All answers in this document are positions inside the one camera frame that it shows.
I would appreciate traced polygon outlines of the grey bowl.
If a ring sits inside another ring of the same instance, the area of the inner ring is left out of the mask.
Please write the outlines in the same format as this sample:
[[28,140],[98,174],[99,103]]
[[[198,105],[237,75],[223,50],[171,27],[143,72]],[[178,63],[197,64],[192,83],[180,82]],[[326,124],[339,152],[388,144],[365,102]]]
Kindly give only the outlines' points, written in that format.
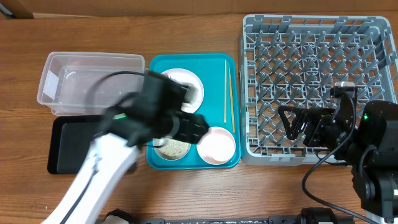
[[175,161],[183,158],[190,150],[191,144],[169,138],[153,140],[155,152],[161,158]]

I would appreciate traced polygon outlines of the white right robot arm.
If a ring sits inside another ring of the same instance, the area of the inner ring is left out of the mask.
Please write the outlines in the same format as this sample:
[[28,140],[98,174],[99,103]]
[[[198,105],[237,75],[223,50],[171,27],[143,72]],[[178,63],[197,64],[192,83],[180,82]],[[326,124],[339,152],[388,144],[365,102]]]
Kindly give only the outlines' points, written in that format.
[[280,106],[287,137],[304,133],[307,147],[325,147],[328,155],[352,167],[353,188],[369,223],[397,222],[397,105],[366,103],[360,119],[356,103],[342,97],[337,110]]

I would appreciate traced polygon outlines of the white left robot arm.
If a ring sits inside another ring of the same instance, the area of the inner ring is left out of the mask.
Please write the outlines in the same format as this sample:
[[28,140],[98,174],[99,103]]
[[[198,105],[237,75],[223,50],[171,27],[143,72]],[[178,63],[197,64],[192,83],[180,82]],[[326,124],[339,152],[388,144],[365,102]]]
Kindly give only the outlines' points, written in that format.
[[140,91],[105,109],[79,172],[44,223],[94,223],[145,143],[170,138],[196,144],[208,132],[204,116],[182,109],[198,94],[194,85],[152,71],[141,76]]

